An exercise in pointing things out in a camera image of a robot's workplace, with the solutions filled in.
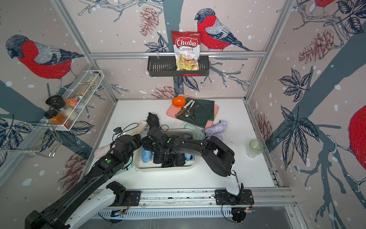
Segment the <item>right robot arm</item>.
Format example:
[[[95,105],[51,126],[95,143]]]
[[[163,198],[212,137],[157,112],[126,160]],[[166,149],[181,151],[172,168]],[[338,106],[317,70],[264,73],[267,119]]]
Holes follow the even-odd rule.
[[[186,139],[178,135],[167,135],[153,127],[143,138],[149,142],[149,150],[154,154],[191,154],[204,159],[209,168],[226,179],[226,191],[232,196],[239,196],[241,185],[232,170],[235,163],[234,151],[218,137],[209,140]]]

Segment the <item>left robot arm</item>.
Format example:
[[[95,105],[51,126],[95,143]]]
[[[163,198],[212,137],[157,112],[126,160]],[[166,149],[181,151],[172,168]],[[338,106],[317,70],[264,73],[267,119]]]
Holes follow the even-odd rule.
[[[25,219],[26,229],[70,229],[67,220],[89,196],[102,184],[111,179],[125,164],[133,152],[142,146],[139,134],[122,135],[115,141],[115,147],[101,157],[90,172],[65,196],[42,212],[33,211]]]

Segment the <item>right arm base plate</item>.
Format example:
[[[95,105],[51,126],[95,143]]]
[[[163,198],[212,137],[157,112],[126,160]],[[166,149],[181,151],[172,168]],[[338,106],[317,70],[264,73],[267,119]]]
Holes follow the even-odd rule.
[[[254,197],[250,189],[241,189],[238,195],[228,193],[225,189],[214,192],[216,205],[254,205]]]

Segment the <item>light blue umbrella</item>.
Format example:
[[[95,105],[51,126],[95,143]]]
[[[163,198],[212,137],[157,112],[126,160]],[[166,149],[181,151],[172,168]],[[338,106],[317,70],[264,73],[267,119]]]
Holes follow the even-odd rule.
[[[192,137],[190,135],[187,135],[187,134],[183,135],[183,138],[184,139],[192,139]],[[186,161],[195,161],[195,156],[185,153],[185,159],[186,159]]]
[[[152,158],[153,158],[153,156],[152,156],[153,154],[151,153],[152,141],[147,135],[145,135],[142,138],[142,141],[143,141],[143,145],[141,147],[142,162],[148,163],[148,162],[152,161]]]

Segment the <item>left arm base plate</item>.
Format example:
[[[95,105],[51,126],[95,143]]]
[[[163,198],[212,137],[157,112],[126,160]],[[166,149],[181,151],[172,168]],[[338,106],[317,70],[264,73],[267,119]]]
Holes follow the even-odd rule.
[[[116,194],[115,201],[111,207],[136,207],[139,205],[141,193],[141,191],[122,191]]]

